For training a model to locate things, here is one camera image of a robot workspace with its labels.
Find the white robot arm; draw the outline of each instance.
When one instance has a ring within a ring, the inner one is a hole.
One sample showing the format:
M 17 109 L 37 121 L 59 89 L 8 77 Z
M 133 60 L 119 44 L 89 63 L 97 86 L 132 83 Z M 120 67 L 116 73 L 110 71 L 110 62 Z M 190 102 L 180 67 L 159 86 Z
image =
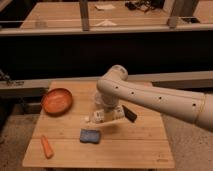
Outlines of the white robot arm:
M 97 82 L 102 105 L 114 108 L 123 99 L 213 132 L 213 96 L 204 93 L 137 85 L 127 70 L 114 65 Z

